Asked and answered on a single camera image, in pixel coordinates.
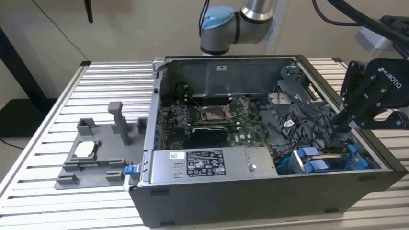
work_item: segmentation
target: power cable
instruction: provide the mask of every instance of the power cable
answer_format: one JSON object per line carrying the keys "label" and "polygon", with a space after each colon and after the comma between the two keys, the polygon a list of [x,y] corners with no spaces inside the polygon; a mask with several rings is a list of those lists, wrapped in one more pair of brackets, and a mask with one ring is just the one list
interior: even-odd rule
{"label": "power cable", "polygon": [[13,145],[13,144],[11,144],[11,143],[7,143],[1,138],[0,138],[0,141],[1,141],[5,145],[12,146],[12,147],[15,147],[15,148],[17,148],[17,149],[20,149],[20,150],[24,150],[24,148],[19,147],[17,145]]}
{"label": "power cable", "polygon": [[203,25],[204,25],[204,20],[205,20],[205,13],[207,13],[207,10],[209,8],[209,3],[211,3],[211,0],[205,0],[203,11],[200,12],[200,17],[199,17],[199,37],[203,35]]}
{"label": "power cable", "polygon": [[325,15],[323,14],[320,8],[319,8],[319,4],[316,0],[312,0],[313,2],[313,7],[315,7],[315,11],[317,12],[320,18],[329,24],[332,25],[338,25],[338,26],[361,26],[358,23],[345,23],[345,22],[336,22],[333,20],[330,20],[328,17],[325,17]]}
{"label": "power cable", "polygon": [[72,44],[72,46],[77,49],[77,51],[83,54],[84,58],[87,59],[87,61],[89,61],[88,57],[85,56],[85,54],[83,53],[83,51],[79,49],[79,47],[72,43],[72,41],[69,40],[69,38],[67,37],[65,33],[63,32],[63,30],[60,29],[60,27],[57,26],[57,24],[55,23],[55,21],[51,19],[51,17],[47,15],[47,13],[44,12],[44,10],[41,9],[41,7],[39,6],[39,4],[36,3],[35,0],[32,0],[32,2],[35,3],[35,5],[37,6],[37,8],[40,9],[40,11],[43,12],[43,14],[45,15],[45,17],[49,19],[49,21],[53,23],[53,25],[56,26],[56,28],[59,29],[59,31],[61,32],[63,36],[65,37],[67,41]]}
{"label": "power cable", "polygon": [[392,30],[388,26],[378,23],[376,20],[369,18],[365,14],[362,14],[356,8],[353,8],[345,1],[342,0],[326,0],[337,10],[345,14],[352,20],[354,20],[361,26],[366,29],[389,39],[393,43],[402,46],[402,48],[409,48],[409,38]]}

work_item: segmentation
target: warning label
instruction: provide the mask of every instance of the warning label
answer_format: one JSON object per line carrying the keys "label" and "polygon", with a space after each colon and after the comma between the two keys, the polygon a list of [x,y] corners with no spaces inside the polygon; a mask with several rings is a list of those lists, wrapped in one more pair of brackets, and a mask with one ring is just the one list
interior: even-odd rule
{"label": "warning label", "polygon": [[225,175],[223,151],[187,152],[188,176]]}

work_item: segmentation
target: white sticker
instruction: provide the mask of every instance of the white sticker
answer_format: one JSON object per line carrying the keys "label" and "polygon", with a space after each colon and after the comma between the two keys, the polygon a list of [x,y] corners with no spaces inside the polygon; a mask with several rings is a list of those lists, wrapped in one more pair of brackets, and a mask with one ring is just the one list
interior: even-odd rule
{"label": "white sticker", "polygon": [[291,127],[293,126],[295,122],[292,120],[288,120],[284,122],[284,127]]}
{"label": "white sticker", "polygon": [[227,71],[228,66],[216,66],[216,71]]}
{"label": "white sticker", "polygon": [[185,152],[169,152],[169,159],[184,159]]}

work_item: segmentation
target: aluminum extrusion table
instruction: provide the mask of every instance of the aluminum extrusion table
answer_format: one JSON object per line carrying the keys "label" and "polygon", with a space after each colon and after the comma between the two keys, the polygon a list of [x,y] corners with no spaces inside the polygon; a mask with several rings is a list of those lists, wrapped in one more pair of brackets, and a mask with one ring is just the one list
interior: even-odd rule
{"label": "aluminum extrusion table", "polygon": [[[338,92],[346,65],[334,60],[312,58],[309,62]],[[92,62],[80,67],[0,184],[0,230],[147,229],[121,186],[72,190],[53,186],[77,135],[79,119],[92,117],[97,124],[113,124],[108,103],[121,101],[128,122],[136,122],[137,117],[148,116],[152,83],[152,62]],[[409,131],[374,134],[409,169]],[[195,229],[256,228],[409,229],[409,176],[385,192],[366,195],[342,214],[215,223]]]}

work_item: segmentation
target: gray floor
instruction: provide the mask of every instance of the gray floor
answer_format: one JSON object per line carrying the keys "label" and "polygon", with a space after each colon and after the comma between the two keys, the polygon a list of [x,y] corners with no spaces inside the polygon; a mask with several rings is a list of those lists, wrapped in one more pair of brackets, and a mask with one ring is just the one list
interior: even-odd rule
{"label": "gray floor", "polygon": [[[24,148],[31,138],[3,138],[3,140],[9,144]],[[5,177],[17,157],[20,156],[21,151],[23,150],[0,142],[0,181]]]}

